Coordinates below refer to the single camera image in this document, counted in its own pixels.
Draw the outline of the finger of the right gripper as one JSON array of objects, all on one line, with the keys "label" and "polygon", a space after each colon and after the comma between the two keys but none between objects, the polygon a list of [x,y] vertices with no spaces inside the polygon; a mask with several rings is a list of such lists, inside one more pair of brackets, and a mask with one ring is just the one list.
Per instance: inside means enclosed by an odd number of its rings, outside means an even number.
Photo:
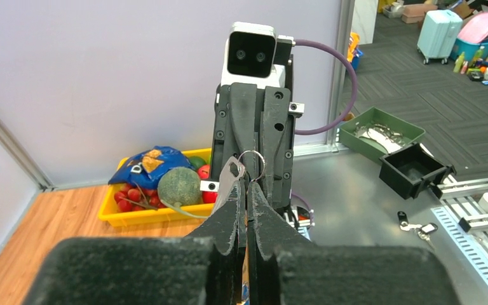
[{"label": "finger of the right gripper", "polygon": [[261,154],[264,157],[262,190],[266,198],[280,198],[283,183],[292,178],[292,150],[285,135],[290,90],[267,86],[261,117]]},{"label": "finger of the right gripper", "polygon": [[257,86],[233,83],[229,88],[229,112],[233,133],[233,151],[240,155],[256,149],[255,109]]}]

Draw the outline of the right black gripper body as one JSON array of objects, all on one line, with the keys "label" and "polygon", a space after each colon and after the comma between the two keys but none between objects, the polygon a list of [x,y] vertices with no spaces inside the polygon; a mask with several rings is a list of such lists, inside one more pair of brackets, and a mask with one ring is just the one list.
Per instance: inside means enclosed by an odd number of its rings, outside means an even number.
[{"label": "right black gripper body", "polygon": [[[287,144],[289,148],[292,150],[292,172],[293,172],[293,164],[294,164],[294,138],[295,138],[295,121],[296,119],[300,118],[303,114],[303,106],[301,104],[297,104],[292,100],[292,88],[293,88],[293,65],[292,62],[288,67],[288,77],[289,84],[286,89],[290,90],[290,108],[289,108],[289,117],[288,117],[288,124],[286,129],[286,137],[289,143]],[[219,181],[219,174],[226,163],[226,161],[231,156],[237,157],[237,154],[233,151],[233,133],[231,129],[231,117],[230,117],[230,104],[229,104],[229,88],[231,85],[224,85],[221,84],[218,86],[216,90],[216,97],[215,97],[215,123],[213,129],[213,142],[212,142],[212,163],[211,163],[211,172],[210,172],[210,180],[212,181]],[[256,109],[255,109],[255,139],[256,139],[256,149],[261,156],[261,117],[262,112],[264,109],[264,89],[257,88],[257,102],[256,102]],[[260,177],[257,180],[258,185],[264,195],[262,190],[262,179],[264,178],[264,164],[265,160],[262,156],[260,159],[257,155],[253,153],[247,153],[244,155],[243,164],[246,166],[248,173],[251,177],[256,178]],[[267,203],[270,207],[272,207],[276,211],[281,211],[286,209],[290,205],[290,197],[291,197],[291,188],[292,188],[292,178],[290,180],[286,180],[283,183],[283,191],[281,192],[280,198],[266,198]]]}]

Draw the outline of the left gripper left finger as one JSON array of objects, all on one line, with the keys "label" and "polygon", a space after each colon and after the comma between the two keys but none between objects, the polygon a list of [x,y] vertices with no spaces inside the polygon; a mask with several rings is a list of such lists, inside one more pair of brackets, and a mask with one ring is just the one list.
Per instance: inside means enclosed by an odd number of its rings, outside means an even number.
[{"label": "left gripper left finger", "polygon": [[76,237],[46,256],[25,304],[236,304],[243,254],[240,182],[181,238]]}]

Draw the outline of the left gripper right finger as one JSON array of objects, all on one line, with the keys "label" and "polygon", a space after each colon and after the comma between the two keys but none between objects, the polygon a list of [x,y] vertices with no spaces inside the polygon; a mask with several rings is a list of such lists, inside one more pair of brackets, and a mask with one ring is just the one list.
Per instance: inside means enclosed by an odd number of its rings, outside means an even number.
[{"label": "left gripper right finger", "polygon": [[322,247],[247,189],[251,304],[459,304],[445,266],[419,247]]}]

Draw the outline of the keyring bundle with red tag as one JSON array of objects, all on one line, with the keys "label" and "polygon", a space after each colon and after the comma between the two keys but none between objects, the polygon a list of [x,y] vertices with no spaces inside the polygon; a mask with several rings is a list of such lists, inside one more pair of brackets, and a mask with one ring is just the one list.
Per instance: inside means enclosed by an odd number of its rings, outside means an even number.
[{"label": "keyring bundle with red tag", "polygon": [[231,242],[236,250],[236,266],[233,278],[236,304],[251,303],[247,231],[248,222],[253,218],[253,213],[249,211],[248,187],[251,182],[259,180],[260,177],[251,177],[243,164],[242,159],[247,153],[253,153],[262,159],[262,156],[254,150],[244,151],[237,157],[229,157],[219,174],[217,199],[212,210],[212,212],[216,212],[229,203],[234,203],[236,207],[236,233]]}]

